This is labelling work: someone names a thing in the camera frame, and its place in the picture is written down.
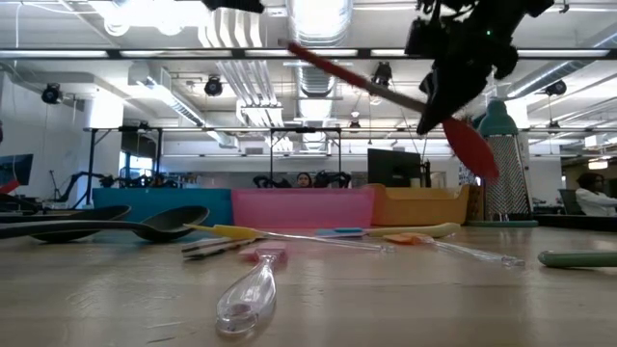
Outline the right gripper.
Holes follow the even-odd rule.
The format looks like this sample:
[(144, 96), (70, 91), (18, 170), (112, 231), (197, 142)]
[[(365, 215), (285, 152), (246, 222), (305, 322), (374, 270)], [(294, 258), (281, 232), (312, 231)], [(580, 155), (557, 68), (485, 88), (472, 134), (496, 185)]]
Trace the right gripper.
[(518, 61), (512, 35), (519, 25), (517, 9), (457, 9), (442, 16), (425, 9), (421, 22), (422, 54), (434, 60), (419, 89), (427, 96), (416, 133), (424, 135), (452, 117), (486, 87), (488, 73), (509, 75)]

